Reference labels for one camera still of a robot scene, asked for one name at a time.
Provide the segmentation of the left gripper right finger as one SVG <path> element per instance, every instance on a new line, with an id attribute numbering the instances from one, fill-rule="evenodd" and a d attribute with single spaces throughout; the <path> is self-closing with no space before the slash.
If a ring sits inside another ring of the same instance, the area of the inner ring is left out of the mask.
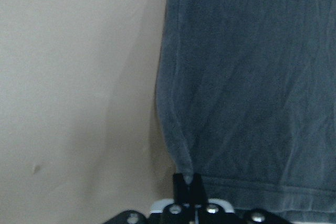
<path id="1" fill-rule="evenodd" d="M 208 197 L 200 174 L 195 173 L 189 184 L 189 200 L 191 205 L 206 205 Z"/>

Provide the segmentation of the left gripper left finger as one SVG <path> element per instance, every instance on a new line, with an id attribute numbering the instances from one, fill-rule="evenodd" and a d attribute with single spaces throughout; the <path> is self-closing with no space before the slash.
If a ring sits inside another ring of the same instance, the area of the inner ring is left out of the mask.
<path id="1" fill-rule="evenodd" d="M 179 205 L 190 202 L 189 187 L 181 173 L 173 174 L 173 197 L 174 202 Z"/>

